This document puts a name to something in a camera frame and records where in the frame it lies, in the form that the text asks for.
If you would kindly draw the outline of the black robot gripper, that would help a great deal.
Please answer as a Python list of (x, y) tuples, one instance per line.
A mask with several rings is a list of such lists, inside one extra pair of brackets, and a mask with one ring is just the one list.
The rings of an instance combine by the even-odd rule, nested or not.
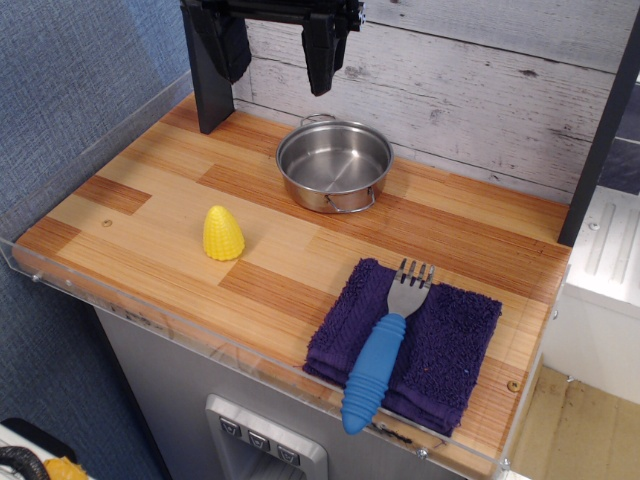
[(366, 22), (362, 1), (182, 1), (195, 7), (195, 30), (217, 72), (236, 83), (252, 56), (244, 19), (303, 23), (302, 45), (311, 92), (327, 93), (335, 72), (342, 68), (347, 32)]

